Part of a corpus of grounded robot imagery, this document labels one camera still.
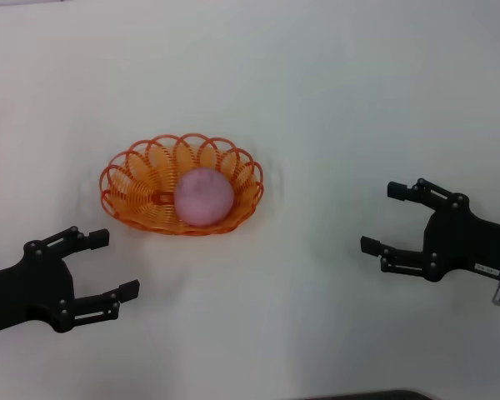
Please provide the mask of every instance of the pink sphere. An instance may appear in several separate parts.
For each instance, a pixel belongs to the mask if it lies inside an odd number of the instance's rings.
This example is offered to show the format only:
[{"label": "pink sphere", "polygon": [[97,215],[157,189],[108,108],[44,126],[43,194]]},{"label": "pink sphere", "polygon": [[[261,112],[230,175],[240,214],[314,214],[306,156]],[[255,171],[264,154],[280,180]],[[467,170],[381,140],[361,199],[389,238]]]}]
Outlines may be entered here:
[{"label": "pink sphere", "polygon": [[178,181],[174,205],[185,223],[206,227],[228,215],[234,198],[232,185],[224,175],[211,168],[197,168]]}]

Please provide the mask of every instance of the wicker basket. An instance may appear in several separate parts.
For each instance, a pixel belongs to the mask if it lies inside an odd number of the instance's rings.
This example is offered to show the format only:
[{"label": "wicker basket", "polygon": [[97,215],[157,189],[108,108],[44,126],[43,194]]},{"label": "wicker basket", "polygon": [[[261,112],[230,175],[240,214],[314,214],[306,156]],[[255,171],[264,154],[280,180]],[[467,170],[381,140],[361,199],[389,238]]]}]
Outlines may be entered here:
[{"label": "wicker basket", "polygon": [[[232,184],[230,213],[209,227],[192,227],[178,218],[174,188],[194,168],[215,168]],[[100,176],[102,207],[128,226],[167,235],[228,233],[247,220],[263,195],[263,170],[252,156],[227,139],[198,133],[161,135],[120,152]]]}]

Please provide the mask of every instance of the orange basket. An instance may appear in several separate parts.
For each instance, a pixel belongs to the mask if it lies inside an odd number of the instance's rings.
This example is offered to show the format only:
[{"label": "orange basket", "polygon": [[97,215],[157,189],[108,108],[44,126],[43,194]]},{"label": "orange basket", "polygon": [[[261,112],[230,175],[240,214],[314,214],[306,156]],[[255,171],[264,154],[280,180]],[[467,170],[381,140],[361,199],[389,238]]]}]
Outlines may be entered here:
[{"label": "orange basket", "polygon": [[[200,167],[221,172],[235,192],[230,213],[209,227],[187,225],[174,207],[178,179]],[[227,139],[198,133],[161,135],[117,154],[100,176],[100,193],[105,212],[133,228],[167,235],[228,233],[256,211],[263,195],[263,170]]]}]

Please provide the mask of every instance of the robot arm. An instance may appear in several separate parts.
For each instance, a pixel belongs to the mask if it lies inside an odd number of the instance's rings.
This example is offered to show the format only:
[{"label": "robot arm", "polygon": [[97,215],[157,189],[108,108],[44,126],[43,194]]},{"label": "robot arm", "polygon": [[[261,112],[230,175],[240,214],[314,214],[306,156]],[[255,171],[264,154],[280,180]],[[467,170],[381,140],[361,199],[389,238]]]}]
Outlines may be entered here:
[{"label": "robot arm", "polygon": [[500,305],[500,225],[476,217],[469,199],[424,179],[408,188],[390,182],[387,195],[397,200],[421,203],[433,215],[424,231],[421,252],[396,249],[369,237],[361,238],[361,250],[380,257],[385,273],[401,273],[438,282],[454,269],[465,269],[499,280],[492,302]]},{"label": "robot arm", "polygon": [[121,303],[137,298],[139,281],[131,281],[103,294],[74,297],[73,277],[62,260],[83,250],[109,244],[109,231],[85,236],[77,227],[24,245],[15,266],[0,271],[0,330],[29,320],[40,320],[54,331],[117,319]]}]

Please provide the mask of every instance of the white surface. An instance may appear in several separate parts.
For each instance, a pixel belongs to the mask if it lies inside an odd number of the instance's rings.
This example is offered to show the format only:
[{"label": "white surface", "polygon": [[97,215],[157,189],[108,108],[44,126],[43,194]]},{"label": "white surface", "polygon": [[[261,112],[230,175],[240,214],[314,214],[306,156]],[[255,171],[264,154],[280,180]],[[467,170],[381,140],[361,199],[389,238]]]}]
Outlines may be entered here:
[{"label": "white surface", "polygon": [[[110,157],[159,133],[233,139],[265,169],[220,237],[103,213]],[[139,278],[116,322],[0,332],[0,400],[300,398],[416,388],[500,398],[496,282],[379,272],[419,249],[425,177],[500,222],[500,1],[77,0],[0,8],[0,268],[77,224],[77,295]]]}]

